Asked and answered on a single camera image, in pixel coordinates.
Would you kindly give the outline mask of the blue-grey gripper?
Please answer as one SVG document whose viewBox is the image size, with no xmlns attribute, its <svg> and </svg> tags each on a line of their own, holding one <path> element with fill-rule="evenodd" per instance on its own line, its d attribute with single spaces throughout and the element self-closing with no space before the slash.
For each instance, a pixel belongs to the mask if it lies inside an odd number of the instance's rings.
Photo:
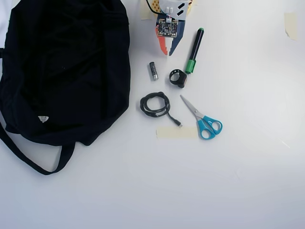
<svg viewBox="0 0 305 229">
<path fill-rule="evenodd" d="M 174 53 L 176 47 L 178 46 L 179 42 L 181 41 L 181 39 L 183 37 L 184 28 L 185 28 L 185 21 L 179 20 L 178 29 L 177 29 L 177 37 L 173 39 L 172 46 L 171 46 L 170 52 L 169 52 L 168 48 L 167 48 L 169 38 L 159 36 L 158 35 L 159 26 L 156 26 L 156 28 L 155 28 L 156 36 L 157 36 L 157 39 L 159 42 L 160 49 L 165 56 L 168 56 L 168 55 L 171 56 Z"/>
</svg>

